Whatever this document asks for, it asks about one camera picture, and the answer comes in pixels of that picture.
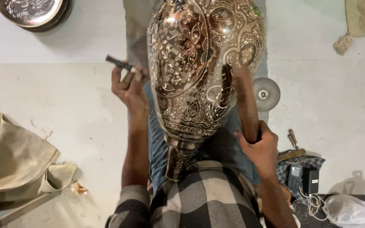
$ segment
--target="plaid cloth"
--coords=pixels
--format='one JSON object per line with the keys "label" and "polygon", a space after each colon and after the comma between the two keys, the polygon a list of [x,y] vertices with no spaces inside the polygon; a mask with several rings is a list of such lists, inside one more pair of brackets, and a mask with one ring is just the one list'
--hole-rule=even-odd
{"label": "plaid cloth", "polygon": [[150,203],[145,187],[122,189],[107,228],[261,228],[250,182],[216,161],[191,162],[178,183],[166,182]]}
{"label": "plaid cloth", "polygon": [[[284,161],[280,161],[277,164],[277,176],[280,184],[287,187],[288,173],[290,172],[290,165],[293,163],[299,164],[305,168],[317,168],[318,170],[322,167],[326,160],[321,157],[315,157],[311,155],[301,155],[298,157],[290,158]],[[291,194],[298,200],[299,203],[307,205],[308,201],[299,190],[291,190],[287,188]]]}

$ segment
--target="charger cable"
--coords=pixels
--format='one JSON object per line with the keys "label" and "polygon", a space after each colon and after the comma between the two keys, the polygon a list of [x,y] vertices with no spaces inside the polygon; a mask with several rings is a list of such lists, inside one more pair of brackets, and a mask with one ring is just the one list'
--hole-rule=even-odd
{"label": "charger cable", "polygon": [[[323,201],[323,199],[320,196],[318,196],[317,193],[310,194],[309,196],[306,196],[302,193],[301,186],[299,186],[299,192],[305,198],[307,198],[309,215],[313,216],[314,218],[316,218],[317,220],[320,220],[320,221],[325,221],[325,220],[328,219],[328,214],[329,213],[328,213],[328,208],[326,207],[326,203],[325,203],[325,201]],[[320,208],[321,205],[322,205],[323,212],[325,212],[325,214],[326,214],[326,218],[324,218],[324,219],[320,219],[320,218],[315,216],[316,213],[319,211],[319,208]]]}

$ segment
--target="checkered shirt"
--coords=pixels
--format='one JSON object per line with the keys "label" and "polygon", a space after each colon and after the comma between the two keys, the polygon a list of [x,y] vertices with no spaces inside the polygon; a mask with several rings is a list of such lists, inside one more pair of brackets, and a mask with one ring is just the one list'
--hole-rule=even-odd
{"label": "checkered shirt", "polygon": [[216,161],[192,162],[178,183],[166,182],[150,203],[146,188],[122,189],[107,228],[261,228],[255,192],[237,170]]}

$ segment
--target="metal disc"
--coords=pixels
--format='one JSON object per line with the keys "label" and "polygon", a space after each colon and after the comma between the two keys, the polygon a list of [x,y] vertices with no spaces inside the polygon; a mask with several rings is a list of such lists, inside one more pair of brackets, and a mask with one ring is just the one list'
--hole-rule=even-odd
{"label": "metal disc", "polygon": [[280,87],[268,77],[260,77],[254,80],[253,91],[256,98],[257,111],[270,111],[280,101]]}
{"label": "metal disc", "polygon": [[0,12],[21,27],[48,23],[60,11],[63,0],[0,0]]}
{"label": "metal disc", "polygon": [[61,12],[57,13],[52,20],[50,20],[48,23],[44,25],[33,28],[22,27],[22,29],[28,30],[29,32],[33,33],[48,32],[58,27],[62,23],[64,23],[64,21],[66,21],[67,18],[70,16],[72,9],[73,9],[73,0],[63,0],[63,6],[60,8],[60,10],[63,11],[63,13]]}

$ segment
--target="blue jeans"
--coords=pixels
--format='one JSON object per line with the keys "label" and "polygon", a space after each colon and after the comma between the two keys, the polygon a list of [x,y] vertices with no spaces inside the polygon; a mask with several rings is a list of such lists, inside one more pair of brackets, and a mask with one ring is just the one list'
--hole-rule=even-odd
{"label": "blue jeans", "polygon": [[[165,171],[167,170],[168,145],[164,141],[164,132],[157,120],[150,82],[144,86],[144,92],[150,104],[148,119],[149,177],[153,183],[153,192],[156,194],[157,190],[167,181]],[[231,110],[224,125],[218,129],[215,135],[202,143],[200,148],[194,152],[191,160],[219,161],[224,166],[239,170],[250,183],[260,184],[260,176],[256,172],[256,167],[240,148],[233,134],[235,130],[242,130],[236,107]]]}

